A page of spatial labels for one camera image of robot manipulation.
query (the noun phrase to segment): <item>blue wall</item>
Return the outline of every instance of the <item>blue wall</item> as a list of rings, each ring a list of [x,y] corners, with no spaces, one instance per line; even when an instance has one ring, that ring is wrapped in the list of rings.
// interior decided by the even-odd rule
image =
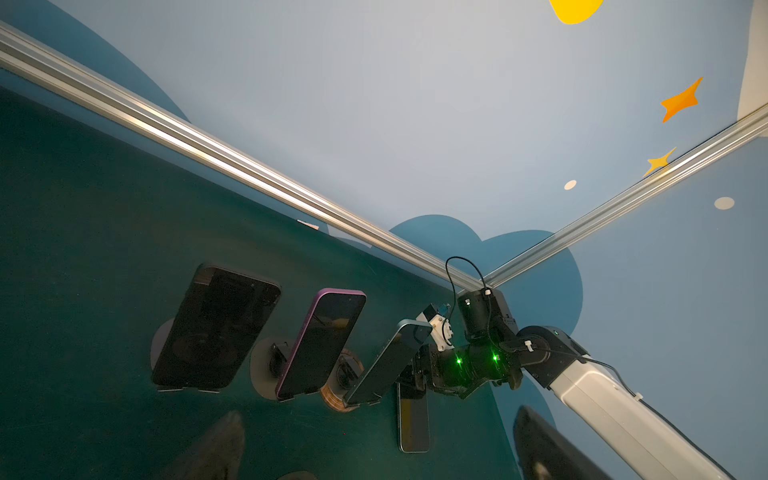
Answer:
[[[766,179],[768,138],[758,138],[571,247],[584,289],[574,338],[740,480],[768,472]],[[718,210],[719,197],[736,203]],[[557,262],[505,289],[525,291]],[[545,399],[558,429],[609,474],[637,477]]]

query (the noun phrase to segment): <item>robotic arm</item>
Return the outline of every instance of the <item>robotic arm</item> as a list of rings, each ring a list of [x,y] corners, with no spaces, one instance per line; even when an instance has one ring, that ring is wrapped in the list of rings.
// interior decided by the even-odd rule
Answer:
[[[638,473],[653,480],[732,478],[671,424],[593,362],[560,329],[519,329],[504,296],[484,288],[457,299],[467,346],[424,345],[399,381],[462,399],[486,382],[517,389],[522,369],[576,412]]]

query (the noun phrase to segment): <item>phone stand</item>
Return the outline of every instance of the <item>phone stand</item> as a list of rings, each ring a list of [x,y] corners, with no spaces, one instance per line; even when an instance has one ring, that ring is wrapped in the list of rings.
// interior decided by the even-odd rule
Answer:
[[[277,379],[287,363],[291,344],[285,339],[267,337],[250,352],[250,383],[260,396],[277,400]]]
[[[160,354],[163,351],[163,347],[165,346],[165,340],[168,339],[170,328],[173,325],[174,325],[174,319],[168,320],[167,322],[160,325],[160,328],[158,328],[157,332],[155,332],[154,336],[152,336],[152,345],[150,346],[150,349],[149,349],[149,366],[150,366],[150,369],[152,370],[154,370],[154,366],[157,365],[157,359],[160,358]],[[157,385],[156,387],[158,392],[180,392],[185,388],[180,386],[162,386],[162,385]],[[197,389],[197,390],[203,393],[219,392],[219,390],[217,389]]]
[[[362,375],[364,368],[362,362],[357,358],[354,352],[344,349],[331,370],[328,382],[320,389],[320,395],[323,397],[326,405],[337,412],[347,413],[356,409],[358,406],[345,407],[344,395],[352,384]]]

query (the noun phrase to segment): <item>phone screen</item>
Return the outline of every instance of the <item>phone screen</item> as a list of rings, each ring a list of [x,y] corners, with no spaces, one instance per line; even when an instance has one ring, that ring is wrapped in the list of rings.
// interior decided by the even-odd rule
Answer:
[[[278,399],[314,393],[326,384],[366,304],[355,290],[320,290],[277,383]]]
[[[397,384],[400,450],[405,453],[429,451],[429,404],[427,392]]]
[[[432,333],[432,325],[403,320],[379,357],[344,396],[347,405],[378,402]]]
[[[152,372],[162,386],[229,385],[280,299],[280,287],[218,266],[197,269]]]

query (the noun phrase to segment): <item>teal wall panel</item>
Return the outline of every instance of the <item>teal wall panel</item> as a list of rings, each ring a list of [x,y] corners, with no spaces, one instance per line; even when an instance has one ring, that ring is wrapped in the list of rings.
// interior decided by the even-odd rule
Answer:
[[[432,451],[405,455],[392,392],[339,414],[261,399],[247,366],[216,396],[150,381],[154,331],[205,260],[282,284],[262,336],[295,336],[323,287],[365,291],[348,342],[365,364],[448,290],[8,91],[0,172],[0,478],[150,478],[233,409],[241,478],[517,477],[487,386],[431,395]]]

